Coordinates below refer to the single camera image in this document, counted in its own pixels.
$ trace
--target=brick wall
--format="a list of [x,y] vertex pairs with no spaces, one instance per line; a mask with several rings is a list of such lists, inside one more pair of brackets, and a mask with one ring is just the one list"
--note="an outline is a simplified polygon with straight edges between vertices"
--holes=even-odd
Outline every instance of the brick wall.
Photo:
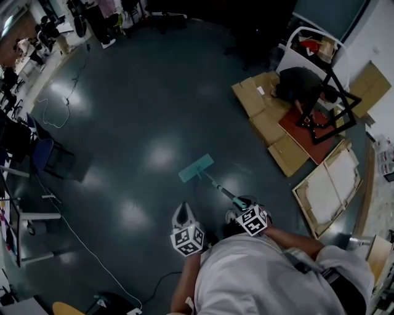
[[27,11],[24,13],[14,25],[8,30],[6,35],[0,40],[0,64],[15,67],[15,60],[18,54],[14,52],[13,46],[17,38],[33,38],[36,37],[34,30],[36,22],[32,14]]

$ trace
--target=white arched tube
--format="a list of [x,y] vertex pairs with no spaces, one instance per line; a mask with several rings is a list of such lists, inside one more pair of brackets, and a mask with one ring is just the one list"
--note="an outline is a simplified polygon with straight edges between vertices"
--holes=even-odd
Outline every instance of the white arched tube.
[[327,34],[327,33],[325,33],[325,32],[319,31],[319,30],[315,30],[314,28],[310,28],[310,27],[306,27],[306,26],[300,26],[300,27],[298,27],[298,29],[296,29],[296,30],[291,34],[289,40],[287,41],[286,50],[288,50],[288,49],[290,48],[291,42],[292,42],[294,36],[296,36],[296,35],[298,34],[298,32],[301,31],[301,30],[308,30],[308,31],[312,31],[312,32],[318,33],[318,34],[323,35],[323,36],[327,36],[328,38],[331,38],[333,41],[335,41],[336,43],[338,43],[338,44],[344,49],[345,55],[346,55],[346,59],[347,59],[347,60],[346,60],[346,61],[347,61],[347,64],[346,64],[346,68],[347,68],[347,77],[346,77],[346,85],[344,86],[344,90],[348,90],[348,88],[349,88],[349,81],[350,81],[350,69],[349,69],[349,55],[348,55],[346,46],[343,45],[343,44],[342,44],[338,39],[336,39],[335,37],[332,37],[330,34]]

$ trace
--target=teal mop head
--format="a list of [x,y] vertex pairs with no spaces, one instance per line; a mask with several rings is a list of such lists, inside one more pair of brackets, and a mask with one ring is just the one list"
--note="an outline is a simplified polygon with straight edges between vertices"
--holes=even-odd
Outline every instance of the teal mop head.
[[186,183],[188,180],[192,179],[194,176],[201,178],[200,172],[214,163],[209,154],[205,154],[202,158],[198,159],[196,162],[190,164],[185,169],[181,170],[178,175],[180,179]]

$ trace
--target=mop handle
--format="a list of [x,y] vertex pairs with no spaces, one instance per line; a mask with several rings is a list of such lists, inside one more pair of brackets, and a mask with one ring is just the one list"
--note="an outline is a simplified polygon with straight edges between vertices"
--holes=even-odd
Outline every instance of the mop handle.
[[241,209],[247,209],[247,205],[245,202],[241,201],[238,197],[234,196],[229,192],[227,189],[225,189],[222,185],[218,184],[207,172],[204,170],[200,170],[201,173],[203,173],[207,178],[209,178],[212,182],[213,187],[221,191],[223,194],[225,194],[227,197],[229,197],[235,204],[241,207]]

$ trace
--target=white cable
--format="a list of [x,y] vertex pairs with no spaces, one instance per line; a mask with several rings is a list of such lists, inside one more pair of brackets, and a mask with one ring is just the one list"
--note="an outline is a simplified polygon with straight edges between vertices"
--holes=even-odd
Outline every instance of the white cable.
[[[36,177],[38,179],[39,184],[41,185],[41,187],[43,188],[44,192],[47,194],[47,190],[44,187],[44,185],[41,183],[41,180],[39,179],[38,175],[36,174]],[[95,253],[93,253],[89,248],[87,248],[87,246],[85,245],[85,243],[83,243],[83,241],[79,238],[79,236],[74,232],[74,230],[71,228],[70,224],[68,224],[66,218],[62,215],[62,213],[60,212],[59,208],[55,205],[55,203],[53,202],[52,198],[49,199],[51,201],[51,203],[54,205],[54,207],[57,209],[57,211],[59,212],[59,214],[62,216],[62,219],[64,220],[64,222],[67,224],[68,228],[70,229],[71,232],[73,232],[73,234],[75,235],[75,237],[77,238],[77,240],[86,248],[86,250],[91,253],[93,255],[93,257],[95,257],[97,259],[97,261],[100,263],[100,265],[104,268],[104,270],[116,281],[116,283],[120,286],[120,288],[122,288],[122,290],[124,291],[124,293],[126,293],[128,296],[132,297],[133,299],[135,299],[136,301],[138,301],[138,303],[140,303],[140,310],[142,310],[142,303],[141,301],[136,298],[135,296],[131,295],[129,292],[127,292],[125,290],[125,288],[121,285],[121,283],[117,280],[117,278],[115,278],[115,276],[111,273],[111,271],[109,271],[101,262],[101,260],[99,259],[99,257],[96,256]]]
[[58,128],[58,129],[62,128],[62,127],[66,124],[66,122],[68,121],[68,118],[70,118],[70,116],[71,116],[71,113],[70,113],[70,106],[69,106],[69,105],[66,105],[66,106],[67,106],[67,109],[68,109],[68,116],[67,116],[66,120],[64,121],[64,123],[63,123],[62,125],[57,126],[57,125],[55,125],[55,124],[53,124],[53,123],[51,123],[51,122],[45,120],[45,113],[46,113],[46,111],[47,111],[47,109],[48,109],[49,101],[48,101],[47,98],[45,98],[44,100],[41,100],[41,101],[40,101],[40,100],[37,100],[38,103],[42,103],[42,102],[44,102],[44,101],[47,102],[47,106],[45,106],[44,112],[43,112],[43,114],[42,114],[42,121],[43,121],[46,125],[51,125],[51,126],[54,126],[55,128]]

